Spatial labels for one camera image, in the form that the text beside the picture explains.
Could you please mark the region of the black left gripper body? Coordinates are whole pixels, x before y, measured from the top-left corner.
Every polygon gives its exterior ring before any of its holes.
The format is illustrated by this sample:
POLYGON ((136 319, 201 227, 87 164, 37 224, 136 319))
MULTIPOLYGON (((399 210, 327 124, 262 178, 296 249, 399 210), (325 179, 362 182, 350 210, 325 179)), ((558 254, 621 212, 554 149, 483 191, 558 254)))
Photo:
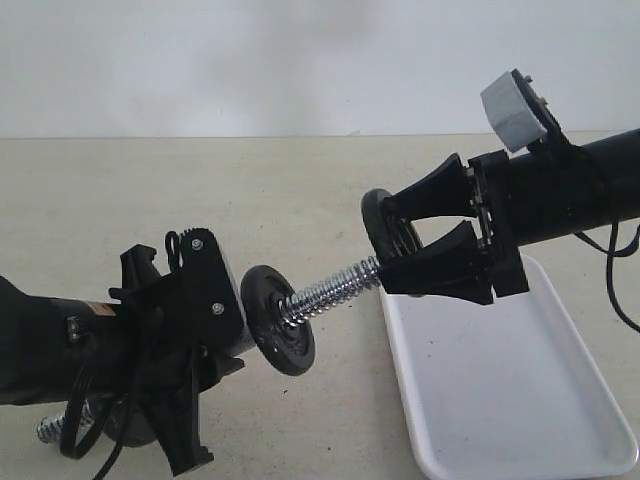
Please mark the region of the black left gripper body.
POLYGON ((195 339, 178 311, 177 282, 167 273, 138 294, 112 299, 93 319, 70 317, 69 343, 78 365, 69 385, 71 400, 115 399, 175 386, 192 347, 200 349, 200 393, 245 366, 241 355, 210 352, 195 339))

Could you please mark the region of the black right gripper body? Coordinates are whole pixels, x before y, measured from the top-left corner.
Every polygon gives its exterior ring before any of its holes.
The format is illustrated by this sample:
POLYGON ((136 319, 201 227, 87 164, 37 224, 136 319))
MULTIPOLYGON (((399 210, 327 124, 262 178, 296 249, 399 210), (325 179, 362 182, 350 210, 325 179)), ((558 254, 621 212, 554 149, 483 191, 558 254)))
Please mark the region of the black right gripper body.
POLYGON ((471 204, 481 230, 480 248, 497 297, 529 291, 519 247, 506 213, 508 167, 509 157, 504 150, 482 154, 468 163, 473 191, 471 204))

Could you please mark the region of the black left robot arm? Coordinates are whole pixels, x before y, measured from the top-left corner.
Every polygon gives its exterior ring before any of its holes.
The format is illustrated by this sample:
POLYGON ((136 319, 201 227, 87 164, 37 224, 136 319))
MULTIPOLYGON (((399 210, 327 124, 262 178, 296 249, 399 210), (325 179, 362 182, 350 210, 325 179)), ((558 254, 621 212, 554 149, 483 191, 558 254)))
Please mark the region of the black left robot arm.
POLYGON ((210 463, 199 396, 240 369, 243 330, 225 258, 213 239, 187 241, 160 274, 152 248, 121 258, 108 303, 27 294, 1 284, 1 401, 64 402, 46 426, 61 454, 84 457, 109 424, 114 451, 158 443, 171 472, 210 463))

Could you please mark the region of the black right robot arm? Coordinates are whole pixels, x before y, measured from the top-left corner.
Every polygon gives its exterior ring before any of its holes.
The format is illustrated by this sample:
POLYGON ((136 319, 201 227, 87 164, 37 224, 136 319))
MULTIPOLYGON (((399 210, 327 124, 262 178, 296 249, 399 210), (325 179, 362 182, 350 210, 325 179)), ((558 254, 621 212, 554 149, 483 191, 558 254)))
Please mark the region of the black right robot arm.
POLYGON ((520 249, 639 215, 639 133, 524 155, 450 155, 428 175, 362 201, 390 294, 487 305, 529 289, 520 249))

